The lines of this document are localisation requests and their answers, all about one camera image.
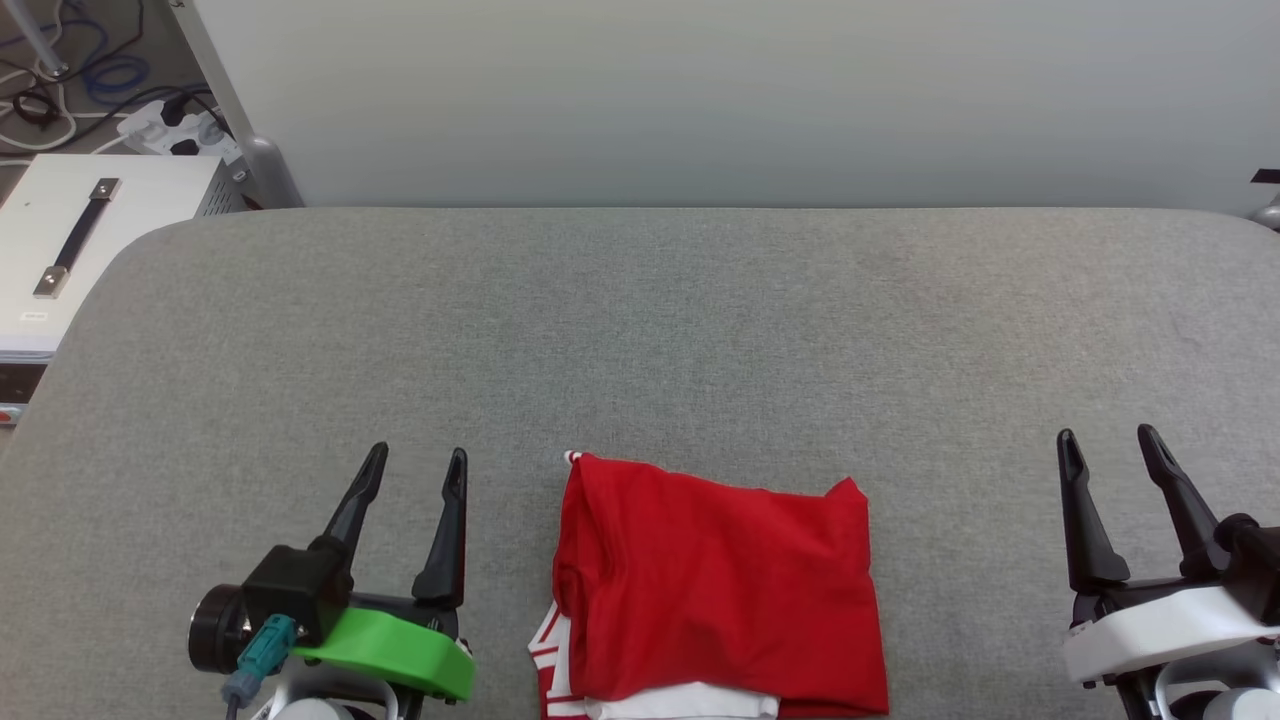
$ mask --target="power strip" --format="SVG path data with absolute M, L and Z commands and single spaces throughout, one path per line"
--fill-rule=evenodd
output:
M 183 115 L 177 126 L 164 120 L 164 101 L 156 100 L 115 126 L 124 145 L 141 155 L 216 155 L 236 182 L 244 179 L 247 165 L 239 145 L 227 136 L 209 111 Z

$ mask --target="red shirt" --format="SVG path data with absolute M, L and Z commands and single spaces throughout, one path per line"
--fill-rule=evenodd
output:
M 582 455 L 552 573 L 573 620 L 573 692 L 704 682 L 782 698 L 782 717 L 888 712 L 867 498 L 719 486 Z

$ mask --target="metal pole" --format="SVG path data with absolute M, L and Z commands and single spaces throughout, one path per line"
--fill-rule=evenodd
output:
M 244 164 L 253 178 L 253 187 L 261 193 L 259 199 L 265 208 L 305 208 L 298 187 L 293 183 L 289 167 L 284 163 L 280 147 L 271 142 L 269 137 L 262 137 L 253 132 L 248 123 L 248 115 L 236 96 L 232 79 L 227 76 L 218 51 L 214 50 L 214 41 L 209 37 L 205 22 L 200 18 L 200 12 L 191 0 L 169 0 L 173 17 L 178 20 L 178 27 L 187 37 L 191 54 L 196 56 L 205 81 L 214 91 L 214 97 L 223 109 L 227 124 L 236 133 L 236 142 L 239 143 L 244 154 Z
M 40 61 L 45 64 L 45 69 L 58 77 L 67 72 L 67 63 L 54 53 L 54 46 L 49 44 L 45 38 L 45 33 L 40 32 L 40 26 L 36 23 L 36 18 L 31 17 L 31 10 L 22 0 L 3 0 L 5 9 L 13 15 L 13 22 L 18 23 L 18 28 L 22 35 L 27 36 L 27 42 L 36 49 L 36 55 Z

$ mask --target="camera lens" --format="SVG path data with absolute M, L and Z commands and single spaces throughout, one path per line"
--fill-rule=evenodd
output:
M 251 638 L 244 626 L 244 593 L 239 585 L 218 585 L 191 615 L 187 656 L 201 673 L 229 675 Z

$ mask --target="gray cushion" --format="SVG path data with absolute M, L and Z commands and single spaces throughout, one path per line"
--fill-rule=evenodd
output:
M 1119 716 L 1068 682 L 1053 436 L 1176 573 L 1134 428 L 1280 521 L 1280 246 L 1161 210 L 300 210 L 173 225 L 95 290 L 0 466 L 5 716 L 220 717 L 191 610 L 390 442 L 357 588 L 407 593 L 471 455 L 474 702 L 535 717 L 567 448 L 872 501 L 897 717 Z M 762 587 L 760 592 L 769 592 Z

